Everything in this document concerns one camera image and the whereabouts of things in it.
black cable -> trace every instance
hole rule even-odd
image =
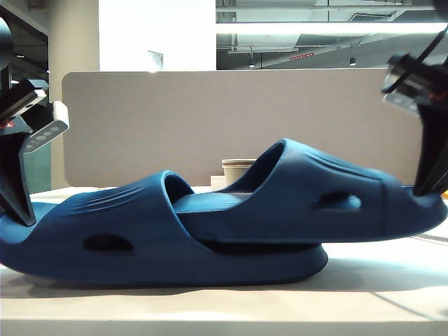
[[[443,29],[437,36],[433,39],[433,41],[426,47],[426,49],[420,54],[420,56],[417,57],[414,64],[422,63],[429,54],[432,53],[432,51],[437,47],[437,45],[441,42],[441,40],[445,37],[445,35],[448,32],[448,25]],[[391,93],[394,91],[401,83],[406,81],[406,79],[414,72],[413,66],[411,66],[406,72],[397,79],[397,81],[394,84],[391,84],[390,86],[383,89],[384,93]]]

ceiling light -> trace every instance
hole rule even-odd
[[[447,23],[402,22],[251,22],[218,23],[217,34],[432,34],[441,32]]]

blue slide sandal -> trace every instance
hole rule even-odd
[[[440,196],[414,196],[382,171],[362,168],[283,139],[233,185],[174,203],[202,242],[368,242],[415,235],[440,224]]]
[[[327,263],[320,244],[198,241],[173,206],[191,195],[181,177],[163,171],[59,205],[34,203],[33,226],[0,216],[0,262],[40,277],[126,286],[284,283]]]

small cup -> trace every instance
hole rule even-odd
[[[251,167],[256,159],[224,159],[222,160],[224,168],[225,182],[229,186]]]

ceiling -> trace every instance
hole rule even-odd
[[[431,0],[216,0],[216,22],[439,22],[431,8]],[[251,55],[254,69],[349,67],[352,57],[357,67],[385,67],[393,53],[420,53],[433,37],[218,34],[217,69],[247,69]],[[430,61],[447,53],[441,43]]]
[[[9,64],[12,79],[42,78],[48,81],[48,37],[2,6],[0,17],[7,22],[13,37],[16,57]]]

